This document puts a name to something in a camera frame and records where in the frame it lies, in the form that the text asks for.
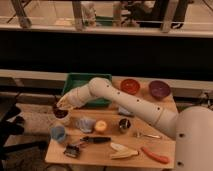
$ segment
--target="green bin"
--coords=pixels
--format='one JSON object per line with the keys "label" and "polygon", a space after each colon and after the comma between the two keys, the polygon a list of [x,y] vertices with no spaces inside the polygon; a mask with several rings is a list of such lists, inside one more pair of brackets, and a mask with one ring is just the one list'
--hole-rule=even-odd
{"label": "green bin", "polygon": [[[92,78],[94,77],[101,77],[107,78],[112,81],[111,74],[97,74],[97,73],[69,73],[64,84],[62,95],[67,93],[73,88],[83,86],[87,84]],[[109,100],[99,98],[93,101],[88,102],[85,106],[86,107],[108,107],[110,104]]]}

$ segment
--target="red handle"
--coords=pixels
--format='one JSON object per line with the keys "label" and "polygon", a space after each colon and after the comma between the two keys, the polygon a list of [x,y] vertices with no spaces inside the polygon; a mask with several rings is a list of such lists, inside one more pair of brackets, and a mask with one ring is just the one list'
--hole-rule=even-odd
{"label": "red handle", "polygon": [[141,147],[141,150],[150,158],[154,159],[163,164],[168,164],[170,162],[169,158],[166,156],[157,155],[149,151],[146,147]]}

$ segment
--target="blue cup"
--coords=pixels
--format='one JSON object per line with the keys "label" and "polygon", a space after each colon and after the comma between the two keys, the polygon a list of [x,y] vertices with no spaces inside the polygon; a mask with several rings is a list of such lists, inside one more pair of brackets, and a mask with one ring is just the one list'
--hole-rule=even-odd
{"label": "blue cup", "polygon": [[61,143],[66,138],[66,132],[63,126],[55,126],[50,129],[50,136],[55,141]]}

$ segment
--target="wooden table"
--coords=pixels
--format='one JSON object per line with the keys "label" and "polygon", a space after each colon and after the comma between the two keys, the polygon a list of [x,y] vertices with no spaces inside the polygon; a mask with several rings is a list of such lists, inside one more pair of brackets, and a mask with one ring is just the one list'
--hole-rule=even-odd
{"label": "wooden table", "polygon": [[[119,88],[120,80],[113,81],[113,85]],[[141,91],[136,95],[144,99],[168,108],[177,112],[172,95],[166,97],[162,101],[157,101],[152,98],[148,92],[148,83],[141,83]],[[46,162],[60,163],[60,164],[80,164],[80,165],[102,165],[102,166],[118,166],[118,167],[145,167],[145,168],[173,168],[174,167],[174,154],[175,154],[175,141],[165,136],[158,130],[146,124],[143,120],[133,117],[128,118],[132,123],[130,130],[126,134],[121,134],[118,130],[118,122],[124,116],[118,115],[117,105],[111,104],[108,108],[104,109],[78,109],[72,111],[71,124],[66,127],[68,137],[63,144],[59,144],[54,140],[50,141],[49,148],[46,155]],[[90,144],[82,149],[79,158],[70,158],[63,154],[67,143],[74,142],[83,136],[80,130],[75,127],[75,120],[82,116],[89,116],[95,119],[103,119],[108,123],[108,129],[104,136],[110,136],[112,141],[120,143],[133,149],[139,150],[140,154],[131,158],[111,160],[109,155],[115,153],[110,147],[110,143],[103,144]],[[153,139],[148,137],[135,138],[132,136],[134,131],[141,131],[145,134],[162,135],[162,139]],[[91,136],[100,136],[97,133],[86,134]],[[145,146],[152,152],[168,156],[171,160],[169,164],[161,164],[148,158],[140,147]]]}

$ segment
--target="spoon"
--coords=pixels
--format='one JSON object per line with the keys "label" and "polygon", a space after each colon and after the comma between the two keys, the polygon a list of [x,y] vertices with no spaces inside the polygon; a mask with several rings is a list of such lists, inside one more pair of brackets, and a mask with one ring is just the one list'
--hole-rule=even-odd
{"label": "spoon", "polygon": [[141,137],[150,137],[150,138],[156,138],[156,139],[162,139],[162,136],[160,135],[151,135],[151,134],[143,134],[142,132],[136,131],[133,133],[133,137],[141,138]]}

